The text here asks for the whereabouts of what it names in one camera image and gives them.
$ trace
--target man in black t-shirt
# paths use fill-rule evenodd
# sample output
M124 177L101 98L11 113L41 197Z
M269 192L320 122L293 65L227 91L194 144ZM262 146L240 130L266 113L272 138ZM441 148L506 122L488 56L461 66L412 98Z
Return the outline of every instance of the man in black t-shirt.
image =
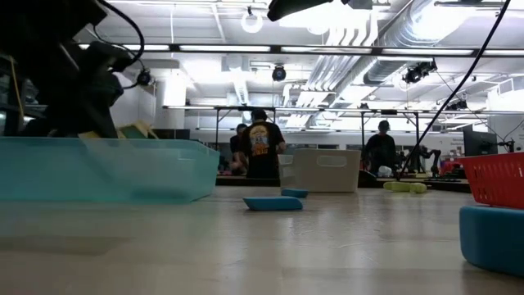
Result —
M246 128L246 124L239 124L237 126L237 135L229 139L229 147L231 148L231 153L233 154L233 161L230 165L231 172L233 175L241 175L246 172L246 168L244 167L238 156L238 152L240 152L240 138Z
M395 140L387 134L390 123L386 120L378 124L378 134L373 135L364 148L364 157L369 157L371 170L376 174L380 166L390 167L395 171L396 149Z
M248 178L277 179L278 154L286 150L286 142L276 124L266 122L264 110L251 113L253 124L244 130L240 142L240 158Z

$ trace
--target translucent blue bin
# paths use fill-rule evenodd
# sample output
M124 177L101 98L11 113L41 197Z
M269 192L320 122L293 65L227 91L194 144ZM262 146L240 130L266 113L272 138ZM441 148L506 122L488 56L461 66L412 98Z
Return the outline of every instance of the translucent blue bin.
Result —
M0 200L187 203L219 153L188 140L0 138Z

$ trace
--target red object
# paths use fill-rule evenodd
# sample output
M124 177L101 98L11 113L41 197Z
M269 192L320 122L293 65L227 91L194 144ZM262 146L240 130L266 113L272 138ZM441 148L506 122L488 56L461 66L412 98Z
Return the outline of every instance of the red object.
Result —
M464 157L460 161L475 201L524 209L524 153Z
M462 165L462 158L453 161L443 161L441 163L440 175L445 175L446 172L451 172L456 164Z

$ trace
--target gray floor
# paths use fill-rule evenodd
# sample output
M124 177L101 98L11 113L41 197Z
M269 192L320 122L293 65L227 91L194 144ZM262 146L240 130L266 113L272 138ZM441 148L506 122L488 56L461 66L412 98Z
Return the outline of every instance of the gray floor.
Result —
M361 189L303 211L250 212L217 188L185 206L1 203L0 294L523 294L524 279L466 263L471 196Z

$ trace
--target computer monitor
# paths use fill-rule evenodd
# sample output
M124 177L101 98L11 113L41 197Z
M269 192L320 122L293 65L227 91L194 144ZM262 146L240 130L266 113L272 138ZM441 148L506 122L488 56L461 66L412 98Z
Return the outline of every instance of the computer monitor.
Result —
M463 128L466 157L496 155L499 153L497 135L473 131L473 126Z

